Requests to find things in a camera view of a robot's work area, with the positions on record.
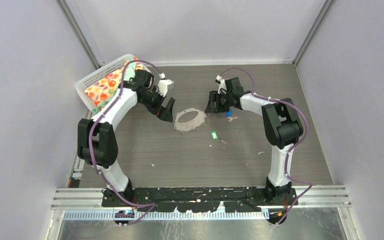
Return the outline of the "metal keyring holder plate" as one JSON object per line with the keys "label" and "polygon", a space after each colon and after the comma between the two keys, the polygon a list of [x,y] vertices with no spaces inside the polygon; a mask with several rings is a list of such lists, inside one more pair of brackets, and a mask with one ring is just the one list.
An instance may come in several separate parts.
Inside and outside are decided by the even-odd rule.
{"label": "metal keyring holder plate", "polygon": [[[196,113],[196,116],[188,121],[180,121],[180,118],[188,113]],[[200,126],[204,125],[206,122],[206,114],[204,111],[196,109],[196,108],[187,108],[183,111],[180,111],[176,114],[174,120],[174,129],[181,133],[186,133],[189,131],[194,131]]]}

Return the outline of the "green tagged key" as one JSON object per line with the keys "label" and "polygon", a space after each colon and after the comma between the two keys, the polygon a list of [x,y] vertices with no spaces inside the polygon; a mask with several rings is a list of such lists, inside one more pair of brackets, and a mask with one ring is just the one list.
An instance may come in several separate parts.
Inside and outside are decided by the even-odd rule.
{"label": "green tagged key", "polygon": [[228,144],[226,141],[224,141],[221,137],[218,136],[217,132],[216,131],[212,131],[211,132],[211,137],[213,138],[213,140],[217,141],[217,142],[220,142],[220,143],[223,143],[223,144]]}

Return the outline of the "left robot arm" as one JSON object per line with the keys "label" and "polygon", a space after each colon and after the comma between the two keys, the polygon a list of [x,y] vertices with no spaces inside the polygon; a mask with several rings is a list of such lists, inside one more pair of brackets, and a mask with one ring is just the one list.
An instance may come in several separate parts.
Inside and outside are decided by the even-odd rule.
{"label": "left robot arm", "polygon": [[142,104],[161,121],[173,121],[174,98],[163,103],[174,82],[160,74],[161,80],[153,84],[154,76],[138,69],[133,77],[120,83],[114,97],[91,119],[81,119],[77,125],[77,155],[92,166],[107,185],[108,191],[121,207],[128,207],[134,199],[131,180],[123,173],[117,157],[119,147],[115,130],[130,109]]}

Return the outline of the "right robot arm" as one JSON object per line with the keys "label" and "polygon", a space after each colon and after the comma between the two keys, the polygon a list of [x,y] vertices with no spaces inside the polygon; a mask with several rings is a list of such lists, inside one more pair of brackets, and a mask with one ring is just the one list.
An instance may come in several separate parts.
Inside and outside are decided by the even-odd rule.
{"label": "right robot arm", "polygon": [[262,117],[265,137],[271,144],[270,171],[263,195],[271,205],[279,205],[292,192],[292,155],[304,133],[299,112],[290,98],[273,99],[245,91],[237,77],[217,76],[215,82],[218,89],[210,91],[205,113],[227,113],[237,108]]}

